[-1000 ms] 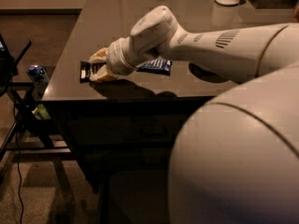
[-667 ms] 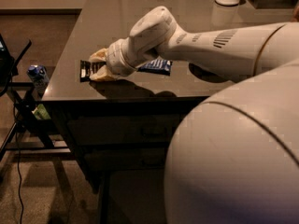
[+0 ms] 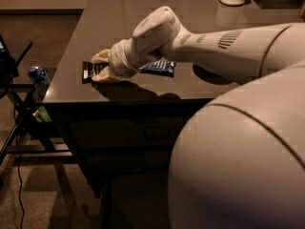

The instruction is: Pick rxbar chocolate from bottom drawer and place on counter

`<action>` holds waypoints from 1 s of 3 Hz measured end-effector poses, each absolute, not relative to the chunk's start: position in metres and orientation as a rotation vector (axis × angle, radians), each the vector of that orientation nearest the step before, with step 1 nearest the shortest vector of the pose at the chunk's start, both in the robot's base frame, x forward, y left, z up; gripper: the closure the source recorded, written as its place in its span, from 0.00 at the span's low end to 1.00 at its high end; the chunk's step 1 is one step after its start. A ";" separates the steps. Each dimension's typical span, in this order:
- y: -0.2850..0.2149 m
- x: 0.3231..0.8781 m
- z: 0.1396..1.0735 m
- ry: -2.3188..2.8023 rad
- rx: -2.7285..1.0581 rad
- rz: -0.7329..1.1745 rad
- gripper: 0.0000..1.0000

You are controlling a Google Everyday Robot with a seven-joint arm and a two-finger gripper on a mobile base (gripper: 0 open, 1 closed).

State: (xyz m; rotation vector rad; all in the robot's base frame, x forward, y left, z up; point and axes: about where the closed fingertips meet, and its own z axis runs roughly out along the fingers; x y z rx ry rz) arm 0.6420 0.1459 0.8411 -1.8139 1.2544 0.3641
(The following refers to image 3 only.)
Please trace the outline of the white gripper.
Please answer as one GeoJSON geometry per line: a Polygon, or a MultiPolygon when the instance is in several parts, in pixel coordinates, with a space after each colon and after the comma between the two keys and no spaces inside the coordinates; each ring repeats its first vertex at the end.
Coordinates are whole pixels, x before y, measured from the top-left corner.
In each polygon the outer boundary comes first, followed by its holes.
{"type": "Polygon", "coordinates": [[[139,70],[128,59],[128,52],[132,48],[131,39],[123,39],[112,46],[104,49],[91,58],[92,63],[108,63],[105,68],[94,68],[91,80],[96,83],[119,82],[121,77],[131,78],[139,70]]]}

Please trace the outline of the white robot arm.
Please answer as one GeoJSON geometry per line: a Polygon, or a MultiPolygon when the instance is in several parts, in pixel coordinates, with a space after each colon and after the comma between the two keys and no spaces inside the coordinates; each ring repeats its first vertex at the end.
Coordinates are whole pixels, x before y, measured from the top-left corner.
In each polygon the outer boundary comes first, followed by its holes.
{"type": "Polygon", "coordinates": [[[174,144],[172,229],[305,229],[305,23],[191,33],[169,7],[97,53],[96,82],[154,60],[191,62],[237,83],[200,109],[174,144]]]}

